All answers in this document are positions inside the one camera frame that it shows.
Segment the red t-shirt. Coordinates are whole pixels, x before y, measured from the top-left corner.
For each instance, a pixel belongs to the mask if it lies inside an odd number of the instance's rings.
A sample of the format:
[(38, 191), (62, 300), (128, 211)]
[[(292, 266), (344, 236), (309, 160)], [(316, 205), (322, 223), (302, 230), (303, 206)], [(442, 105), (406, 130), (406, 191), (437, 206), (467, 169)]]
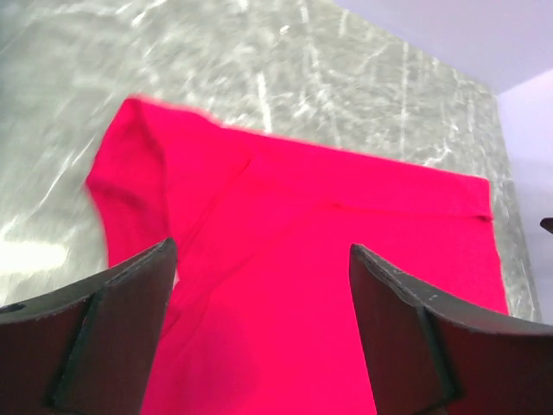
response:
[(116, 265), (174, 239), (145, 414), (372, 414), (348, 280), (361, 244), (508, 307), (489, 182), (259, 135), (138, 96), (86, 185)]

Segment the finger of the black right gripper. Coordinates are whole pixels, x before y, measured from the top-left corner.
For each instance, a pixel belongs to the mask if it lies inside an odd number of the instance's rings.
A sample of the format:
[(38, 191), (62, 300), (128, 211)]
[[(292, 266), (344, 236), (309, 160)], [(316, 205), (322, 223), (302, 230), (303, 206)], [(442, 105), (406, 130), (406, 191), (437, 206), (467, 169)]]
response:
[(549, 233), (553, 233), (553, 218), (546, 217), (542, 218), (539, 223), (540, 227), (546, 230)]

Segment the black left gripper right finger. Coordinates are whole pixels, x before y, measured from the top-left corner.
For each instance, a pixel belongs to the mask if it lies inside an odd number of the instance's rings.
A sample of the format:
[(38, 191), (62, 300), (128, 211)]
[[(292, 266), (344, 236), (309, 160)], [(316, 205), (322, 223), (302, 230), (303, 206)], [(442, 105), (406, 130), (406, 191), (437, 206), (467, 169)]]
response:
[(551, 413), (550, 325), (471, 304), (360, 245), (349, 281), (378, 413)]

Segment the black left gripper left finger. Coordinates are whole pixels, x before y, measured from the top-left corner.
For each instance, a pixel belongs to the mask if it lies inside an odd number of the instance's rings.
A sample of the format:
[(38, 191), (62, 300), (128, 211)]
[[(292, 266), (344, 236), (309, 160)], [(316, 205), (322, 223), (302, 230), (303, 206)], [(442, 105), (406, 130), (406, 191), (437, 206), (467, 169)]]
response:
[(138, 414), (173, 289), (172, 239), (1, 308), (3, 414)]

